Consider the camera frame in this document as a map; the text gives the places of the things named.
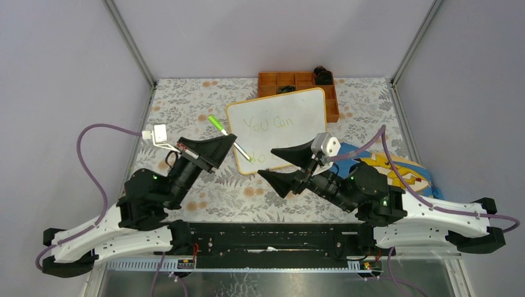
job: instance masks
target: green marker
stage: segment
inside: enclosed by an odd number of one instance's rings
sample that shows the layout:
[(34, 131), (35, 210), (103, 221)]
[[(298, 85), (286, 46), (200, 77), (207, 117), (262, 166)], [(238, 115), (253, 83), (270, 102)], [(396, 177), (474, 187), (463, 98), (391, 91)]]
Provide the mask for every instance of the green marker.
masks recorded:
[[(212, 116), (209, 116), (208, 117), (208, 120), (215, 126), (215, 128), (217, 128), (217, 130), (219, 130), (222, 134), (224, 135), (228, 135), (228, 132), (226, 132), (226, 130), (222, 127), (222, 125), (220, 124), (219, 120), (215, 119), (215, 117), (212, 115)], [(241, 153), (241, 155), (243, 157), (245, 157), (247, 159), (248, 162), (250, 163), (253, 163), (253, 158), (250, 157), (246, 152), (245, 150), (243, 150), (243, 148), (237, 144), (237, 142), (234, 142), (233, 143), (233, 146)]]

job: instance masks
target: floral tablecloth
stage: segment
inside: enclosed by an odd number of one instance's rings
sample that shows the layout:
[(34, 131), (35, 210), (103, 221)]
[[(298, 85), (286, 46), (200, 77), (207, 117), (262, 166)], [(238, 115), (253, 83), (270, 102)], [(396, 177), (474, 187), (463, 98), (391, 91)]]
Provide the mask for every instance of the floral tablecloth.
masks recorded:
[[(340, 141), (360, 146), (385, 124), (389, 150), (407, 157), (406, 143), (385, 79), (336, 79), (336, 92), (341, 117), (337, 123), (328, 123), (328, 132)], [(179, 137), (217, 137), (220, 133), (207, 116), (215, 115), (228, 130), (226, 105), (256, 95), (257, 79), (161, 79), (145, 129), (165, 123), (171, 142)], [(371, 150), (382, 150), (381, 144), (374, 144)], [(166, 154), (166, 150), (142, 142), (133, 170), (148, 168), (166, 175), (169, 169), (164, 162)], [(309, 190), (280, 198), (260, 176), (241, 175), (232, 151), (215, 174), (201, 173), (181, 206), (182, 209), (169, 212), (169, 220), (356, 222), (353, 214), (343, 212)]]

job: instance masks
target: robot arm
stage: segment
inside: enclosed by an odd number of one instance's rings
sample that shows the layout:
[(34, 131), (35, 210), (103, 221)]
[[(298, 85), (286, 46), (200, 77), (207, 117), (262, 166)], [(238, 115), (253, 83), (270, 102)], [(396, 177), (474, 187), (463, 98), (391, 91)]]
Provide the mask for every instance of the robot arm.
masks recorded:
[[(164, 147), (162, 130), (151, 133), (154, 145)], [(212, 173), (224, 161), (236, 136), (195, 141), (180, 138), (176, 150), (180, 159), (167, 176), (148, 169), (137, 170), (124, 184), (125, 196), (112, 205), (103, 220), (96, 218), (70, 230), (50, 228), (43, 243), (53, 245), (51, 256), (43, 260), (43, 272), (59, 277), (73, 277), (89, 271), (94, 263), (114, 257), (150, 251), (189, 248), (189, 227), (183, 222), (162, 222), (164, 208), (180, 209), (180, 204), (202, 170)], [(91, 230), (62, 243), (62, 240)]]
[[(488, 218), (465, 217), (439, 212), (389, 186), (387, 177), (364, 162), (351, 167), (341, 178), (326, 171), (329, 157), (337, 154), (340, 144), (329, 133), (320, 133), (311, 142), (290, 148), (275, 148), (272, 153), (300, 169), (293, 173), (259, 170), (274, 190), (285, 197), (290, 191), (300, 194), (309, 189), (346, 212), (357, 209), (355, 216), (374, 228), (379, 248), (413, 245), (454, 245), (461, 252), (485, 254), (505, 245), (500, 228), (490, 226)], [(483, 198), (470, 204), (423, 197), (434, 207), (494, 214), (493, 199)]]

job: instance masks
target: whiteboard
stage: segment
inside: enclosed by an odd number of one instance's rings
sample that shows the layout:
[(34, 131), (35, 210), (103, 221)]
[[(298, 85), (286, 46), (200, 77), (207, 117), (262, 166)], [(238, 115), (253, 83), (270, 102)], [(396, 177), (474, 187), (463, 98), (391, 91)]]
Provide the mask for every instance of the whiteboard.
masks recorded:
[(226, 106), (226, 116), (237, 143), (254, 158), (250, 163), (233, 150), (241, 174), (290, 166), (270, 150), (305, 144), (317, 133), (326, 132), (324, 90), (312, 88), (232, 103)]

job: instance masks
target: wooden organizer box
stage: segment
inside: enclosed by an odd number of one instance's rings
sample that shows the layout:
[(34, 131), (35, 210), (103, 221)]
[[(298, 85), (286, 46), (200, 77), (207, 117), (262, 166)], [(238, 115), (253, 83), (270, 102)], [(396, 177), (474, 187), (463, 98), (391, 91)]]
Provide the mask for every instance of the wooden organizer box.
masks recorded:
[(267, 97), (277, 94), (277, 89), (286, 85), (293, 85), (296, 91), (309, 88), (324, 90), (324, 104), (326, 105), (326, 121), (336, 123), (339, 120), (339, 106), (337, 104), (336, 86), (332, 78), (330, 85), (316, 85), (314, 74), (311, 71), (303, 72), (259, 72), (259, 88), (257, 97)]

